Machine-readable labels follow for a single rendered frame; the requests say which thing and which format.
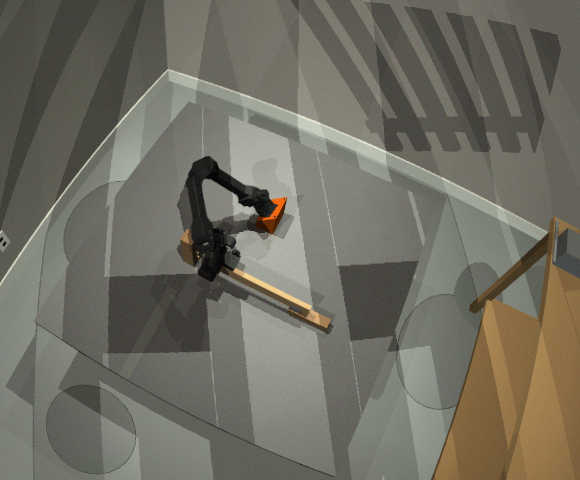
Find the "long wooden rail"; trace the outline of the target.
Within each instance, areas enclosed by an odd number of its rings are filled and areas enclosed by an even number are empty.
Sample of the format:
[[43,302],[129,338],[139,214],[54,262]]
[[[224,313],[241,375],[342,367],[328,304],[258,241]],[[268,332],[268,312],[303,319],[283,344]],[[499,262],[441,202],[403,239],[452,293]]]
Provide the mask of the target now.
[[237,268],[234,271],[230,271],[229,269],[225,268],[222,266],[222,268],[220,269],[220,273],[242,283],[243,285],[259,292],[262,294],[265,294],[287,306],[294,306],[298,309],[301,310],[301,313],[305,314],[308,316],[310,309],[311,309],[311,305],[297,299],[297,298],[293,298],[255,278],[253,278],[252,276],[238,270]]

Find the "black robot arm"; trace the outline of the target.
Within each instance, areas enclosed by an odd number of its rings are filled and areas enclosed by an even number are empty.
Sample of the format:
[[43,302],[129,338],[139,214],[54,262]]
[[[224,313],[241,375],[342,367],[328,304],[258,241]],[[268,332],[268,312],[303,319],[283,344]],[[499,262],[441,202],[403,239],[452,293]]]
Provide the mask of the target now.
[[[259,189],[247,186],[239,182],[227,173],[219,169],[218,164],[210,156],[203,157],[194,162],[186,180],[189,195],[192,224],[191,239],[200,254],[204,253],[202,265],[206,272],[220,273],[223,266],[234,271],[240,259],[237,249],[225,251],[224,229],[214,228],[208,219],[206,212],[201,183],[204,179],[214,180],[219,185],[229,190],[239,198],[239,203],[244,206],[255,208],[261,217],[270,217],[278,206],[269,198],[267,189]],[[208,245],[202,244],[208,242]],[[222,253],[225,251],[224,256]]]

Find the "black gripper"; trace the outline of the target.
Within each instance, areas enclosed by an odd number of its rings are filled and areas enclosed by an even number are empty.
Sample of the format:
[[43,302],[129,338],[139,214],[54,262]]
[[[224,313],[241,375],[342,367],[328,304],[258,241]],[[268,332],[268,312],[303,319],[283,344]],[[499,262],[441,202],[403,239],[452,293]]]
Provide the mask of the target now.
[[[236,244],[235,238],[233,238],[232,236],[230,236],[226,233],[224,233],[223,236],[225,238],[225,251],[228,250],[228,247],[226,247],[226,246],[229,246],[232,249],[234,247],[234,245]],[[222,253],[223,256],[225,254],[225,251]],[[199,268],[198,275],[212,282],[217,273],[212,274],[212,273],[206,272],[203,267],[204,266],[201,265],[201,267]]]

